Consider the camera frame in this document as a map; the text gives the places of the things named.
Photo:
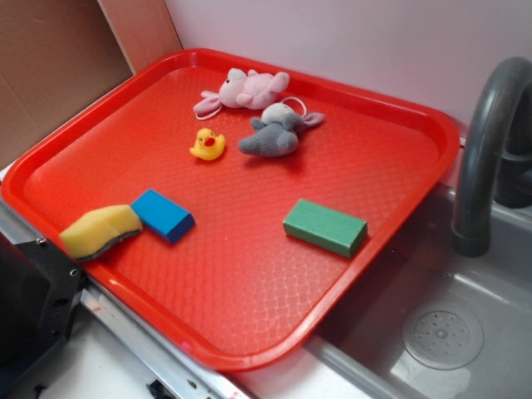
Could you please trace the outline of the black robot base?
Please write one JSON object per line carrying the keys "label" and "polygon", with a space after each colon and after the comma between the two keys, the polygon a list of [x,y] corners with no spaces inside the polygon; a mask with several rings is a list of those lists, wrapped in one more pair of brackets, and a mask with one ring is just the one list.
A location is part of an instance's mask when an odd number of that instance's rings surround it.
{"label": "black robot base", "polygon": [[82,270],[53,242],[1,237],[1,390],[71,336]]}

